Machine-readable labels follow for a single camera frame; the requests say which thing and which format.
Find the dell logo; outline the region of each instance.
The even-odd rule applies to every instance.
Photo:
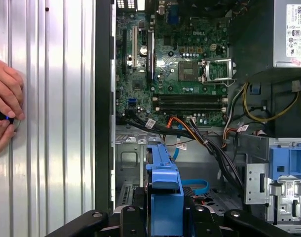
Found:
[[[205,34],[204,34],[204,31],[193,31],[193,35],[194,36],[203,36]]]

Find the power supply label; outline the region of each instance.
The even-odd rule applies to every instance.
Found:
[[[287,57],[301,58],[301,5],[287,5]]]

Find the motherboard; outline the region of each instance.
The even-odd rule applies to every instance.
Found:
[[[198,126],[223,126],[227,107],[226,64],[211,63],[204,83],[204,60],[226,58],[226,18],[179,17],[168,4],[156,15],[120,13],[116,25],[116,112],[128,109],[166,125],[171,116]]]

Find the ribbed metal panel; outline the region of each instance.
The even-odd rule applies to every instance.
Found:
[[[0,60],[27,120],[0,154],[0,237],[42,237],[94,208],[94,0],[0,0]]]

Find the ram slot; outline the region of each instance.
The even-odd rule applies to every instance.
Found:
[[[222,111],[226,100],[218,95],[168,95],[157,94],[152,98],[156,111]]]
[[[132,67],[137,67],[137,33],[138,27],[133,26],[132,28]]]

